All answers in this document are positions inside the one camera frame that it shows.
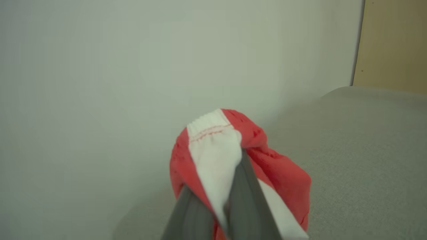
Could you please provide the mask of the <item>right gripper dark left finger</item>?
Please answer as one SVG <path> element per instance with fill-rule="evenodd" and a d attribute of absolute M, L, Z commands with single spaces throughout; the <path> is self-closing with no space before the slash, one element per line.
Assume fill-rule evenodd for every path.
<path fill-rule="evenodd" d="M 186 185 L 180 191 L 162 240 L 212 240 L 214 216 Z"/>

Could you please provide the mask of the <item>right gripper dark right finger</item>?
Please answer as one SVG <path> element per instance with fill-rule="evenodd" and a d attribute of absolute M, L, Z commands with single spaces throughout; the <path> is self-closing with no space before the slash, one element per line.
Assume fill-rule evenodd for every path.
<path fill-rule="evenodd" d="M 250 157 L 241 149 L 229 195 L 229 240 L 280 240 L 279 229 L 255 175 Z"/>

